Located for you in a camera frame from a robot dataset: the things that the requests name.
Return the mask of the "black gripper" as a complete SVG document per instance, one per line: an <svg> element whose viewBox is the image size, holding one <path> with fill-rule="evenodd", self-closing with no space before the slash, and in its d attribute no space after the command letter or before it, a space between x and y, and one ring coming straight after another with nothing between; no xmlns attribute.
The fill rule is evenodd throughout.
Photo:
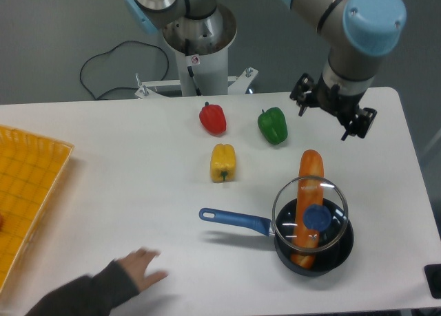
<svg viewBox="0 0 441 316"><path fill-rule="evenodd" d="M350 81L335 73L322 73L316 89L313 78L304 73L296 82L289 98L299 107L299 116L307 108L318 106L335 116L345 128L341 140L346 140L348 136L365 138L377 115L373 108L359 107L369 83L370 80Z"/></svg>

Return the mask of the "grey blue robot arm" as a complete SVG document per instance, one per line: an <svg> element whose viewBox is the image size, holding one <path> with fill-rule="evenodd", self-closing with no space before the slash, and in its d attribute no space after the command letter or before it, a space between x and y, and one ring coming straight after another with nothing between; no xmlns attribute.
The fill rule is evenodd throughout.
<svg viewBox="0 0 441 316"><path fill-rule="evenodd" d="M291 92L300 110L318 107L364 138L376 110L361 98L380 64L397 45L407 20L402 0L281 0L330 44L327 62L315 81L302 75ZM125 0L146 33L161 32L174 51L184 96L229 93L228 49L237 34L232 12L217 0Z"/></svg>

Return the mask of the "person's bare hand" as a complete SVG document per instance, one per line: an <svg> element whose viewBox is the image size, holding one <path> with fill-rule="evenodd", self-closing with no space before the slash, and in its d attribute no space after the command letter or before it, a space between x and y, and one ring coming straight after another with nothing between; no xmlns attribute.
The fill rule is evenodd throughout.
<svg viewBox="0 0 441 316"><path fill-rule="evenodd" d="M159 283L168 277L169 273L164 270L155 271L147 274L150 263L161 254L154 249L140 248L127 254L125 257L118 258L116 263L122 267L128 277L133 281L138 292L146 291L154 284Z"/></svg>

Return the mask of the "dark grey sleeved forearm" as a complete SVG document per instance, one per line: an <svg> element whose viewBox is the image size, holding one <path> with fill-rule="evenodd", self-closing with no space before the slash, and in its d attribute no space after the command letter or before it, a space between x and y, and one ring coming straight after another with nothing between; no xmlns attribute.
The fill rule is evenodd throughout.
<svg viewBox="0 0 441 316"><path fill-rule="evenodd" d="M116 261L94 276L83 275L43 296L28 315L109 315L140 290Z"/></svg>

